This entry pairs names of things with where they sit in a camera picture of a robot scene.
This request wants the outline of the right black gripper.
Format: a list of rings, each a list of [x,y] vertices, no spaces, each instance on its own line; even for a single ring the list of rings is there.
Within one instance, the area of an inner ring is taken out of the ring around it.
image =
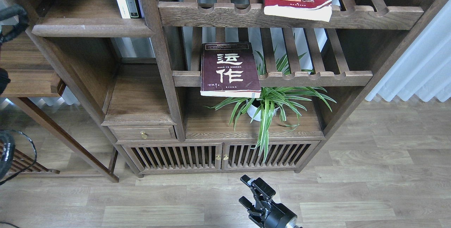
[[[249,219],[260,228],[297,228],[298,216],[282,203],[275,203],[272,197],[275,196],[275,190],[261,178],[253,179],[248,175],[243,175],[240,180],[247,185],[253,197],[255,204],[246,197],[239,199],[247,212]]]

